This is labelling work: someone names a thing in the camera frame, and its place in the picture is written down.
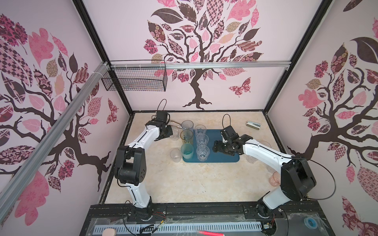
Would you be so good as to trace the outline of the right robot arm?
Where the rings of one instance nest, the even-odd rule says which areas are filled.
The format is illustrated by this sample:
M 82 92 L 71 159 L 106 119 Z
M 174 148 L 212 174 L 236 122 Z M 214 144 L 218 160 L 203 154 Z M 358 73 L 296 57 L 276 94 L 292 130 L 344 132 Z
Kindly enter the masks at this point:
M 257 201 L 256 211 L 269 218 L 272 211 L 290 201 L 301 201 L 317 182 L 308 164 L 300 156 L 292 156 L 267 147 L 249 135 L 238 135 L 231 125 L 220 131 L 222 140 L 215 141 L 213 152 L 227 155 L 245 154 L 274 169 L 281 177 L 280 186 Z

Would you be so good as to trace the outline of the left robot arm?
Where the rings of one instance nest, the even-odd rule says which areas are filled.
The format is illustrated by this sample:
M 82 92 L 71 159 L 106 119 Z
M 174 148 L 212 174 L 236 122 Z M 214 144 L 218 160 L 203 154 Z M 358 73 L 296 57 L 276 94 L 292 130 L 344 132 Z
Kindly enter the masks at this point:
M 120 187 L 128 189 L 135 214 L 143 220 L 153 215 L 152 198 L 142 183 L 147 174 L 146 150 L 153 142 L 173 135 L 169 122 L 166 111 L 157 111 L 133 142 L 119 146 L 116 151 L 114 178 Z

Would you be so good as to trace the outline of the yellow transparent cup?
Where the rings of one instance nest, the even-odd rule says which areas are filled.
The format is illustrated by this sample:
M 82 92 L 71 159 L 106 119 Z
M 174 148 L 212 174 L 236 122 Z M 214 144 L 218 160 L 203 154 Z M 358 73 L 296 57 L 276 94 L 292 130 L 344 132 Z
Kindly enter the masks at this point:
M 193 132 L 191 130 L 184 129 L 180 133 L 180 138 L 181 138 L 183 144 L 191 144 L 191 145 L 193 145 L 194 134 L 193 134 Z

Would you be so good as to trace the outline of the tall frosted blue cup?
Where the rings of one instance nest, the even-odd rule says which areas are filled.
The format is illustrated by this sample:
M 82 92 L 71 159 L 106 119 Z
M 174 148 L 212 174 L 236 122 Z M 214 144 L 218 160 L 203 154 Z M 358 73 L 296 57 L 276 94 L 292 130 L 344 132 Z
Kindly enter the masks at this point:
M 181 127 L 184 130 L 190 130 L 192 133 L 194 133 L 194 123 L 191 120 L 185 120 L 181 123 Z

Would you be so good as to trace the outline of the frosted white plastic cup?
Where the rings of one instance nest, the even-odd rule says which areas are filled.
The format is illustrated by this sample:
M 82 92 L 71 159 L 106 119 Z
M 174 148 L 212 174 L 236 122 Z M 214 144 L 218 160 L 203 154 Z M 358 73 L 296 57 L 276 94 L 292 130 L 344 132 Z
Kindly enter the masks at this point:
M 262 144 L 262 145 L 264 145 L 264 146 L 266 146 L 266 147 L 268 147 L 268 148 L 271 148 L 271 145 L 270 145 L 270 143 L 269 143 L 269 142 L 267 142 L 267 141 L 264 141 L 264 140 L 260 140 L 260 141 L 259 141 L 259 143 L 260 143 L 260 144 Z

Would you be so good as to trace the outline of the teal dotted plastic cup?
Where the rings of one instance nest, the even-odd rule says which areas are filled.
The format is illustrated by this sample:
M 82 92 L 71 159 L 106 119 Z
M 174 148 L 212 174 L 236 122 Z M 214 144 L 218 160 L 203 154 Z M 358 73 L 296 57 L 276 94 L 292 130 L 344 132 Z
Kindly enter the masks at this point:
M 180 148 L 182 157 L 184 160 L 189 160 L 193 158 L 194 155 L 194 147 L 190 143 L 183 144 Z

